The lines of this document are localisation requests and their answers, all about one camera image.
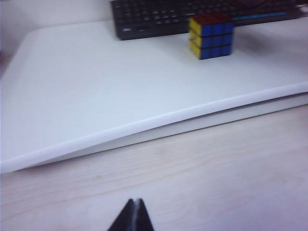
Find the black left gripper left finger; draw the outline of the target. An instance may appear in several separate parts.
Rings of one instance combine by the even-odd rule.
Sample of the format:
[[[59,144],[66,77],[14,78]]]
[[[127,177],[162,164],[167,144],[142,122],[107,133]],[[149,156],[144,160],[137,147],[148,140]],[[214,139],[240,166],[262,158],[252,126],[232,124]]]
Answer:
[[[135,203],[132,199],[129,199],[108,231],[131,231],[134,209]]]

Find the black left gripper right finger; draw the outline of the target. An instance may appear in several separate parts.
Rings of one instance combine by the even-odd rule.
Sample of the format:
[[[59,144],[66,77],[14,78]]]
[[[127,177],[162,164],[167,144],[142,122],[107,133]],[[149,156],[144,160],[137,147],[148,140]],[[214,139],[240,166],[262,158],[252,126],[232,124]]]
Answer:
[[[135,201],[135,209],[133,213],[133,230],[154,231],[145,203],[141,198]]]

